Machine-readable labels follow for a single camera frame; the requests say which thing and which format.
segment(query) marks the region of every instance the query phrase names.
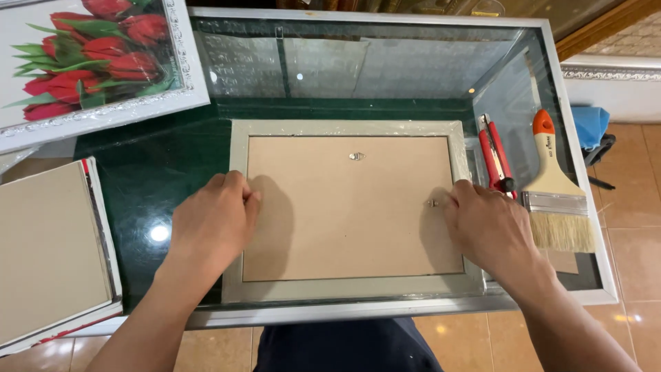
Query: glass top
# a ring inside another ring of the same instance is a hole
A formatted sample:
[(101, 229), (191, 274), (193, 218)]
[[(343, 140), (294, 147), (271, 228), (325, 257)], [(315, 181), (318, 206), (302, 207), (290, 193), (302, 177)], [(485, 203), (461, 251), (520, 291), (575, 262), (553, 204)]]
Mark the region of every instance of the glass top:
[[(574, 173), (538, 28), (202, 17), (192, 24), (212, 104), (84, 135), (76, 145), (76, 158), (97, 159), (128, 312), (168, 249), (152, 231), (169, 229), (174, 208), (228, 170), (232, 118), (460, 120), (473, 182), (486, 185), (476, 119), (487, 113), (524, 186), (539, 168), (531, 122), (544, 108), (561, 167)], [(579, 274), (559, 273), (568, 289), (602, 287), (594, 254), (576, 254), (576, 263)], [(198, 310), (288, 304), (221, 304), (221, 280)]]

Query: blue cloth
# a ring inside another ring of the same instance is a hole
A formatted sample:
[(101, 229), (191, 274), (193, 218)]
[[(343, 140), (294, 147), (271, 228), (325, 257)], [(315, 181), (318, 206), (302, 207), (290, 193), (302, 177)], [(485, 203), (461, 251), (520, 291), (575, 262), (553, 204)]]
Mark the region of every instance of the blue cloth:
[(413, 319), (264, 327), (254, 372), (443, 372)]
[(601, 107), (572, 107), (572, 116), (580, 147), (594, 150), (606, 133), (611, 115)]

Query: tulip picture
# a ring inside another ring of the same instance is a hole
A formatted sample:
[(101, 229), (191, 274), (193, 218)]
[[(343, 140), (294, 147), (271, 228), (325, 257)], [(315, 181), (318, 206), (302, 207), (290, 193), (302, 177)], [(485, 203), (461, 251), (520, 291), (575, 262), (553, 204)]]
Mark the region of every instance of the tulip picture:
[(23, 106), (32, 121), (178, 89), (160, 0), (81, 0), (80, 9), (25, 25), (43, 33), (12, 45), (22, 53), (13, 76), (30, 78), (22, 89), (30, 97), (3, 108)]

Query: tiled floor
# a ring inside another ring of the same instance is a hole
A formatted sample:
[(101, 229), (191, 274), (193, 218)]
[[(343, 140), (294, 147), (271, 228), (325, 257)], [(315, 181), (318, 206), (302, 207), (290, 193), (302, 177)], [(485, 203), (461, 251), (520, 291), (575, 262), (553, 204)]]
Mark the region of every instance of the tiled floor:
[[(593, 187), (603, 236), (623, 302), (588, 306), (646, 372), (661, 371), (661, 126), (611, 124), (617, 143), (591, 175), (617, 187)], [(520, 312), (416, 318), (447, 372), (541, 371)], [(187, 332), (176, 371), (249, 371), (261, 328)], [(78, 372), (106, 338), (55, 340), (0, 359), (0, 371)]]

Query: cardboard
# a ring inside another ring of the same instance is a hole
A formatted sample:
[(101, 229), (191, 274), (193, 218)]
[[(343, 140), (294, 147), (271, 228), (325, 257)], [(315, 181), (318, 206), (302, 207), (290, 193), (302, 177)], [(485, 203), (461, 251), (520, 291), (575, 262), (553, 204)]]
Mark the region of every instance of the cardboard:
[(446, 137), (250, 137), (247, 169), (263, 200), (243, 281), (463, 273), (428, 204), (452, 187)]
[(0, 344), (110, 303), (80, 162), (0, 186)]

